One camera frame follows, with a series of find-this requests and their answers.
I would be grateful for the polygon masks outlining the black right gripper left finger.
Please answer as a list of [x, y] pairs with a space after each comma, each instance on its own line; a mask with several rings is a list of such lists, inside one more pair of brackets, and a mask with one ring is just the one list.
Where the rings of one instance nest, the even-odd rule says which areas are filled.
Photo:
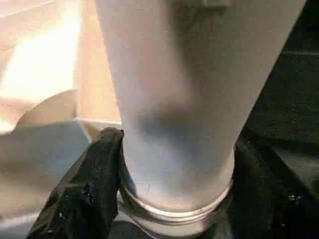
[[29, 239], [106, 239], [118, 214], [123, 130], [107, 127], [53, 189]]

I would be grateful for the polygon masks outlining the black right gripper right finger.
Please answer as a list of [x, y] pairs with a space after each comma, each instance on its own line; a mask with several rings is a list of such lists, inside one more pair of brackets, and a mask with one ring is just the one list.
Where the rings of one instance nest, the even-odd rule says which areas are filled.
[[229, 218], [236, 239], [317, 239], [319, 199], [269, 146], [238, 138]]

